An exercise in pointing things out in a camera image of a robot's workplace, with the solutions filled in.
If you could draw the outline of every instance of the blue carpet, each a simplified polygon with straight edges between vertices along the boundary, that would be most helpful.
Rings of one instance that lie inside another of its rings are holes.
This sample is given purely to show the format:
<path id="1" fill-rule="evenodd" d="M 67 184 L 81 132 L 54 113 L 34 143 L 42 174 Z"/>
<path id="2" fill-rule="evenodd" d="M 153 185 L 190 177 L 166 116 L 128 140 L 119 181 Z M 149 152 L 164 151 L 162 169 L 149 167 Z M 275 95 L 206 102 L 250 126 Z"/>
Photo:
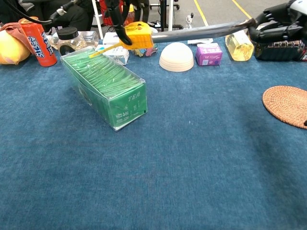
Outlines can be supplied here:
<path id="1" fill-rule="evenodd" d="M 0 229 L 307 229 L 307 132 L 264 108 L 307 89 L 306 63 L 233 62 L 185 73 L 130 56 L 148 114 L 115 132 L 60 62 L 0 66 Z"/>

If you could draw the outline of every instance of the round rattan coaster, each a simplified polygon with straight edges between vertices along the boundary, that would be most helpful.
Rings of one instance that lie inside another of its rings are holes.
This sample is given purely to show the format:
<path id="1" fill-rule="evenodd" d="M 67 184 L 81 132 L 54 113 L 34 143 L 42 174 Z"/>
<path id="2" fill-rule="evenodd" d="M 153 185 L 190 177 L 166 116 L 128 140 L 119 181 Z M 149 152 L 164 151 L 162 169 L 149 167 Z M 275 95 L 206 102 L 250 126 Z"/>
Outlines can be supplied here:
<path id="1" fill-rule="evenodd" d="M 274 86 L 264 92 L 262 102 L 277 119 L 307 129 L 304 125 L 307 121 L 307 91 L 292 86 Z"/>

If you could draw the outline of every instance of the orange can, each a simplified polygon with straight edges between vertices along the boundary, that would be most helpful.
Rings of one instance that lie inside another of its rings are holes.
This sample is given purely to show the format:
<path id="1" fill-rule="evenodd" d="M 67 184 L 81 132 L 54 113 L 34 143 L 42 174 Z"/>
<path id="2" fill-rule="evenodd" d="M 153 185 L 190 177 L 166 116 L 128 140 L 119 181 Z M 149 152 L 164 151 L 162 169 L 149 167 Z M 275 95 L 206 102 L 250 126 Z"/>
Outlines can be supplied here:
<path id="1" fill-rule="evenodd" d="M 34 51 L 39 64 L 43 67 L 55 65 L 58 60 L 46 37 L 43 26 L 41 24 L 33 23 L 25 18 L 19 20 L 18 23 L 25 36 L 28 38 L 28 42 Z"/>

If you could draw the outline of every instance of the yellow liquid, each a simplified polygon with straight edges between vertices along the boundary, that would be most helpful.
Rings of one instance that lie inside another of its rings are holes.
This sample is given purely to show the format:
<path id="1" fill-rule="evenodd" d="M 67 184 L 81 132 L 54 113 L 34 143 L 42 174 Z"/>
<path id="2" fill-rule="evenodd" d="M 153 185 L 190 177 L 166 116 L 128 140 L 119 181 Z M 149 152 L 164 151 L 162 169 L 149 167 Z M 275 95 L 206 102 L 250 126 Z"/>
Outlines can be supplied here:
<path id="1" fill-rule="evenodd" d="M 254 53 L 254 45 L 243 30 L 227 35 L 225 42 L 231 57 L 235 61 L 248 61 Z"/>

